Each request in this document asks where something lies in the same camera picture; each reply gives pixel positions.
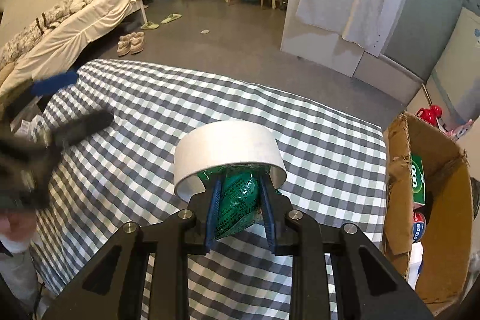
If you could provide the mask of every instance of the white bedsheet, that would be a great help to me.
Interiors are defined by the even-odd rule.
[[[0,95],[31,77],[44,79],[67,71],[88,43],[104,36],[124,17],[140,9],[140,1],[93,0],[18,60],[0,86]]]

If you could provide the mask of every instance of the shoe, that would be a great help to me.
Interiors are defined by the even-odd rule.
[[[143,46],[145,45],[145,33],[142,31],[132,33],[130,38],[130,53],[139,53],[143,51]]]
[[[131,39],[131,34],[127,34],[126,36],[120,36],[120,41],[118,42],[117,45],[117,55],[118,56],[124,56],[128,52],[130,52],[130,39]]]
[[[151,30],[153,30],[153,29],[156,29],[159,26],[160,25],[156,24],[155,22],[147,21],[140,27],[140,29],[151,29]]]
[[[168,24],[171,21],[175,21],[176,19],[179,19],[181,17],[181,14],[170,14],[167,18],[165,18],[162,21],[162,24]]]

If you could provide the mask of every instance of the green snack bag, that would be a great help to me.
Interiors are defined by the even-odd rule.
[[[197,174],[202,181],[208,180],[212,174],[225,174],[215,239],[236,234],[262,220],[257,178],[268,172],[267,166],[244,164],[213,167]]]
[[[418,155],[411,156],[412,161],[412,185],[413,185],[413,209],[425,205],[425,178],[423,175],[422,158]]]

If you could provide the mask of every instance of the cardboard box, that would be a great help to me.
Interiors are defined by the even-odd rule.
[[[393,121],[384,137],[388,150],[385,256],[406,276],[413,236],[413,153],[422,158],[427,200],[428,193],[433,198],[415,291],[438,314],[458,300],[467,277],[473,211],[466,154],[439,129],[407,112]]]

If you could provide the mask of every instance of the bed leg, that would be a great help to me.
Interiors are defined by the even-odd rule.
[[[143,23],[147,23],[147,15],[145,14],[145,8],[143,7],[143,2],[140,0],[140,9],[142,11]]]

